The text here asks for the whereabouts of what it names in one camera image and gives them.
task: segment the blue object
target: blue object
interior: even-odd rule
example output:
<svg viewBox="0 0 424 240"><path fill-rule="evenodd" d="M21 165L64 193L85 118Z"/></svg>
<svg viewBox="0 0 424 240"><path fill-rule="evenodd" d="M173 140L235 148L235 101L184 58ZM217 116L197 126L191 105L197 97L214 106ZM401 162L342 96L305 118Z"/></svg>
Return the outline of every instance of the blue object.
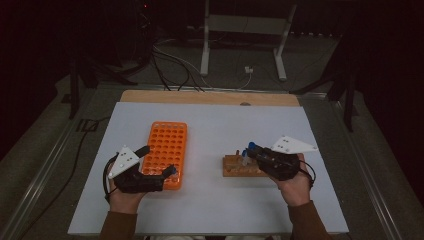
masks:
<svg viewBox="0 0 424 240"><path fill-rule="evenodd" d="M256 147L256 144L254 142L250 142L247 148L254 149L255 147Z"/></svg>

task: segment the wooden board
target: wooden board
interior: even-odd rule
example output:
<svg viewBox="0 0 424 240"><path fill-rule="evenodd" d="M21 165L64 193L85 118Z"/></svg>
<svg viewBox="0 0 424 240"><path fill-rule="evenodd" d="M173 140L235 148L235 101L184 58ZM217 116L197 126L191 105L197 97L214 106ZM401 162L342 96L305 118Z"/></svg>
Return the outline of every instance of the wooden board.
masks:
<svg viewBox="0 0 424 240"><path fill-rule="evenodd" d="M121 102L144 103L192 103L252 106L299 106L295 95L270 93L228 93L228 92L188 92L188 91L153 91L126 90Z"/></svg>
<svg viewBox="0 0 424 240"><path fill-rule="evenodd" d="M224 177L267 177L268 175L259 169L256 160L251 159L247 165L243 165L243 157L237 150L235 155L225 155L222 158L222 175Z"/></svg>

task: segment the wooden block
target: wooden block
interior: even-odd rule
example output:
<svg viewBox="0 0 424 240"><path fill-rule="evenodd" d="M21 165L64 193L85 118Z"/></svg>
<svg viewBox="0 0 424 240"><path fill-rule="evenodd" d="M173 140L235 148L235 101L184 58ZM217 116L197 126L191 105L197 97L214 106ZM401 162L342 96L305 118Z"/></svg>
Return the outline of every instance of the wooden block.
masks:
<svg viewBox="0 0 424 240"><path fill-rule="evenodd" d="M224 177L267 177L266 173L259 169L256 160L251 159L246 166L243 166L243 157L237 150L235 155L225 155L222 159Z"/></svg>

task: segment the small white object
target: small white object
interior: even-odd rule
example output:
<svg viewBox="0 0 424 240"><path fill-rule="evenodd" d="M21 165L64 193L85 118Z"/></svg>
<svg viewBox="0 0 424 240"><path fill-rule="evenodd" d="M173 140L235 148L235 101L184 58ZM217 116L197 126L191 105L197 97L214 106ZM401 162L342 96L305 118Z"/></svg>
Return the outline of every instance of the small white object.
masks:
<svg viewBox="0 0 424 240"><path fill-rule="evenodd" d="M244 71L246 73L253 73L253 67L252 66L245 66Z"/></svg>
<svg viewBox="0 0 424 240"><path fill-rule="evenodd" d="M251 163L252 163L252 159L250 157L248 157L248 156L244 156L243 157L243 160L241 161L241 164L243 166L247 166L247 165L249 165Z"/></svg>
<svg viewBox="0 0 424 240"><path fill-rule="evenodd" d="M295 154L318 151L318 148L300 140L288 136L282 136L276 143L274 143L274 145L272 145L271 150L280 153Z"/></svg>
<svg viewBox="0 0 424 240"><path fill-rule="evenodd" d="M113 167L109 172L108 178L112 179L118 176L128 168L139 163L139 160L140 158L131 151L131 149L124 145L116 158L115 164L113 164Z"/></svg>

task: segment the dark background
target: dark background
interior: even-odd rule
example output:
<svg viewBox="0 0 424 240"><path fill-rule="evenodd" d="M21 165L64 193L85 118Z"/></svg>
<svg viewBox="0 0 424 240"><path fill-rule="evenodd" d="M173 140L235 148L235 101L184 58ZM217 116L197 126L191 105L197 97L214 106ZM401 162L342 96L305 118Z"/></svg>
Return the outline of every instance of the dark background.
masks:
<svg viewBox="0 0 424 240"><path fill-rule="evenodd" d="M198 0L145 1L152 26L187 38L202 26ZM285 16L281 1L213 0L212 13ZM1 136L3 158L56 96L54 84L69 74L72 42L102 63L119 65L133 38L131 1L8 0L0 14ZM424 8L416 0L298 1L291 32L340 38L323 75L357 66L356 89L385 135L421 203Z"/></svg>

